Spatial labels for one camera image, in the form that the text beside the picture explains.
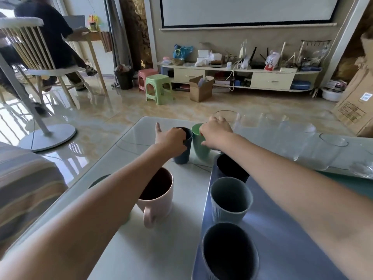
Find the blue bag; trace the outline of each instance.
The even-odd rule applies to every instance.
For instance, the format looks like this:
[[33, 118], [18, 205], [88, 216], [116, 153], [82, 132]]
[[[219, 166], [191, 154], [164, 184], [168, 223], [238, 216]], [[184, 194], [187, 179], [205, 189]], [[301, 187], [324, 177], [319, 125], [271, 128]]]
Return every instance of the blue bag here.
[[175, 45], [175, 51], [173, 52], [174, 59], [185, 59], [193, 52], [193, 46], [180, 46]]

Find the chair backrest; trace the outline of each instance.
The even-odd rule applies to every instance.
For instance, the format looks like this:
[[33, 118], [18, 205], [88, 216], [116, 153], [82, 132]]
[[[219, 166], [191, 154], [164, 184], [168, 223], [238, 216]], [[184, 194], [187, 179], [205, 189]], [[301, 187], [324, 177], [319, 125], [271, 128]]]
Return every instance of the chair backrest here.
[[43, 25], [43, 20], [36, 17], [0, 18], [0, 29], [29, 69], [55, 70], [40, 30]]

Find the drawer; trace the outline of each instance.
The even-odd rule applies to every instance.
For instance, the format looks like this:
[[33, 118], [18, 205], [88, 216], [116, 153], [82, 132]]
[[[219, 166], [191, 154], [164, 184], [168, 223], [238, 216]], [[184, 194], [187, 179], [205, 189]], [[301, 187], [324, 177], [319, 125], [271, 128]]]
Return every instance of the drawer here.
[[189, 83], [189, 80], [198, 76], [205, 76], [206, 70], [197, 69], [173, 69], [173, 80]]
[[289, 90], [294, 74], [283, 73], [253, 73], [251, 88]]

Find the black shirt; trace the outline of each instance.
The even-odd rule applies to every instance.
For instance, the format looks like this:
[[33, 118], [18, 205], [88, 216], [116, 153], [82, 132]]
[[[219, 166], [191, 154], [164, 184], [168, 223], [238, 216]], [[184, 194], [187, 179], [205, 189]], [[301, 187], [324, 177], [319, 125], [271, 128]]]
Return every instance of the black shirt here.
[[14, 14], [16, 17], [41, 18], [44, 26], [40, 30], [56, 69], [73, 65], [72, 49], [61, 37], [66, 38], [73, 30], [55, 8], [48, 4], [26, 1], [16, 7]]

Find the bowl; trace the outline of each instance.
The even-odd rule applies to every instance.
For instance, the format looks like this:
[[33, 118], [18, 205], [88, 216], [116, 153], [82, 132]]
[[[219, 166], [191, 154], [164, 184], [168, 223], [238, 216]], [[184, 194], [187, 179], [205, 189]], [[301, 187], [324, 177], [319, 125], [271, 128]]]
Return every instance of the bowl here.
[[342, 96], [342, 92], [335, 92], [330, 89], [322, 88], [323, 98], [329, 101], [338, 102]]
[[184, 64], [185, 60], [184, 59], [175, 59], [175, 58], [172, 58], [170, 59], [171, 63], [173, 65], [176, 65], [176, 66], [181, 66]]

